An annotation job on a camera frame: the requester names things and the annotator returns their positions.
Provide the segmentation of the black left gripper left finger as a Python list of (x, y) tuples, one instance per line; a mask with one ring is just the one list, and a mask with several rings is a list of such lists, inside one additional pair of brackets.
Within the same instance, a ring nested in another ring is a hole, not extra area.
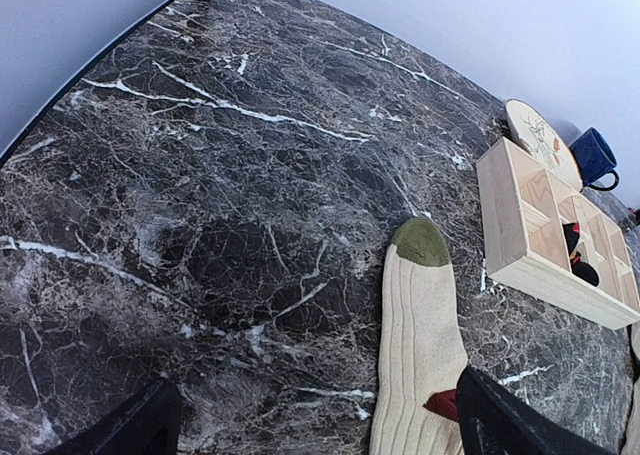
[(159, 378), (50, 454), (175, 454), (183, 402), (175, 383)]

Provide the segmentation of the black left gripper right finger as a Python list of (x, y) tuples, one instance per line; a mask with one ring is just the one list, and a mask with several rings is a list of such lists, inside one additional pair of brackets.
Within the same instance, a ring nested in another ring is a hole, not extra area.
[(559, 426), (472, 367), (456, 393), (466, 454), (607, 454), (609, 451)]

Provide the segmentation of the beige striped sock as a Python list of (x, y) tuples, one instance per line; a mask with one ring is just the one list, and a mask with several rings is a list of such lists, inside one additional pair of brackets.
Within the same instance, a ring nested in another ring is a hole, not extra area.
[(426, 405), (455, 389), (467, 363), (446, 242), (432, 220), (409, 219), (386, 252), (370, 453), (462, 453), (457, 423)]

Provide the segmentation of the black argyle sock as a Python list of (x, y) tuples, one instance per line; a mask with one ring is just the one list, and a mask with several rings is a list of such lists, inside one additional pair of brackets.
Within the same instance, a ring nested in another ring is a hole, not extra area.
[(600, 278), (596, 270), (583, 260), (582, 253), (577, 249), (581, 228), (578, 222), (570, 222), (562, 225), (563, 235), (568, 250), (571, 272), (578, 278), (597, 287)]

